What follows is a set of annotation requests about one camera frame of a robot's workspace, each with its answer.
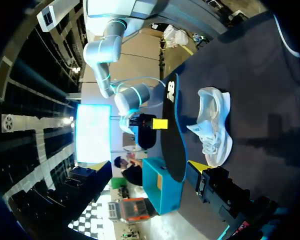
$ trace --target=person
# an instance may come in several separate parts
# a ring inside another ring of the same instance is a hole
[[[142,161],[133,157],[133,154],[127,154],[127,159],[118,156],[114,159],[114,165],[122,169],[123,177],[130,183],[142,186]]]

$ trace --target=light fixture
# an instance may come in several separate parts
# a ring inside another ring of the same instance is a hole
[[[64,118],[62,119],[62,122],[63,122],[63,124],[66,124],[66,125],[71,124],[70,119],[67,118],[67,117],[64,117]]]
[[[74,68],[72,68],[72,71],[75,72],[76,74],[78,72],[80,72],[80,70],[81,70],[81,67],[74,67]]]

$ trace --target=white sneaker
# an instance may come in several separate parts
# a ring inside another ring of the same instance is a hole
[[[221,166],[228,158],[233,140],[225,128],[230,112],[230,94],[217,88],[205,87],[198,91],[200,108],[197,124],[186,126],[202,142],[202,153],[211,167]]]

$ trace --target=shoe insole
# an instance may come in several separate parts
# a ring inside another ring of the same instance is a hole
[[[161,130],[161,148],[167,170],[172,178],[181,183],[186,176],[186,144],[178,122],[179,77],[173,73],[167,81],[162,118],[168,119],[168,129]]]

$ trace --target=checkered floor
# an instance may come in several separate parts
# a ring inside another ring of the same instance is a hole
[[[72,221],[68,227],[86,236],[104,240],[102,212],[101,203],[89,203],[81,216],[76,221]]]

